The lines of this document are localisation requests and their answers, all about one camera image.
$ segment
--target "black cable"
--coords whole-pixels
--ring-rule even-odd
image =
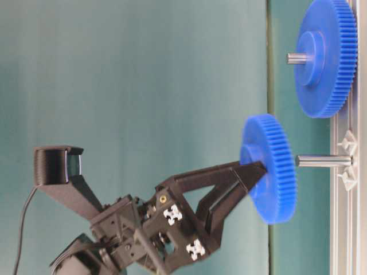
[[[23,206],[23,210],[22,210],[22,213],[21,213],[21,221],[20,221],[20,225],[19,225],[19,236],[18,236],[18,254],[17,254],[17,258],[15,260],[13,275],[17,275],[17,273],[18,273],[19,261],[21,259],[21,254],[22,254],[23,226],[24,226],[25,213],[27,212],[28,205],[29,205],[30,201],[32,200],[33,195],[34,195],[34,193],[36,193],[36,191],[37,191],[37,187],[34,186],[31,190],[27,200],[25,201],[25,204]]]

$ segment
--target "green backdrop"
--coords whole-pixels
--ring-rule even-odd
[[[267,111],[264,1],[4,0],[0,34],[0,274],[13,268],[34,146],[84,147],[102,203],[147,199],[172,174],[238,159],[245,118]],[[83,231],[37,193],[19,274],[48,274]],[[266,275],[268,262],[268,227],[247,198],[222,249],[177,274]]]
[[[298,29],[310,0],[268,1],[269,109],[280,120],[297,154],[329,154],[330,122],[310,119],[298,104],[293,67]],[[289,223],[271,227],[271,274],[329,274],[330,172],[298,168],[298,204]]]

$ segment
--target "blue gear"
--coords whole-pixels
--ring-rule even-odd
[[[334,116],[348,97],[357,66],[357,25],[348,3],[315,0],[301,24],[296,51],[309,58],[294,68],[303,111],[310,117]]]
[[[297,200],[294,160],[282,127],[269,114],[250,117],[243,130],[240,163],[256,161],[267,169],[250,191],[257,211],[268,224],[288,221]]]

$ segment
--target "metal rail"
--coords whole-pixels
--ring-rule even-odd
[[[330,151],[353,164],[331,169],[330,275],[367,275],[367,1],[348,3],[357,17],[358,68],[347,103],[331,119]]]

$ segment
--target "screw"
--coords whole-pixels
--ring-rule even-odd
[[[160,198],[159,198],[159,201],[161,202],[161,204],[164,204],[167,202],[167,197],[165,195],[162,195]]]

